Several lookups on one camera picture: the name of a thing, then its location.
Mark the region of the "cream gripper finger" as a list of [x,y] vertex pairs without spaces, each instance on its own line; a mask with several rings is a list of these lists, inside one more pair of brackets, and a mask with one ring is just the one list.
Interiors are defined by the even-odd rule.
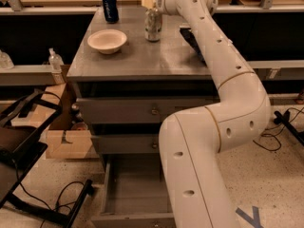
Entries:
[[142,0],[142,6],[147,9],[152,9],[156,0]]

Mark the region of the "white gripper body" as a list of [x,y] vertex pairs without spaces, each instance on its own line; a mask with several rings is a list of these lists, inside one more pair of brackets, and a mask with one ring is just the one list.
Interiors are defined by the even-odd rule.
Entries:
[[177,15],[176,0],[156,0],[156,6],[162,14]]

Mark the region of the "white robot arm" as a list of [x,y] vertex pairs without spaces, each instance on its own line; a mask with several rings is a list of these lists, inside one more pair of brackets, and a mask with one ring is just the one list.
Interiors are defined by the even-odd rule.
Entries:
[[162,170],[177,228],[240,228],[216,154],[267,126],[271,105],[256,73],[213,20],[218,0],[153,0],[189,25],[220,102],[176,112],[161,124]]

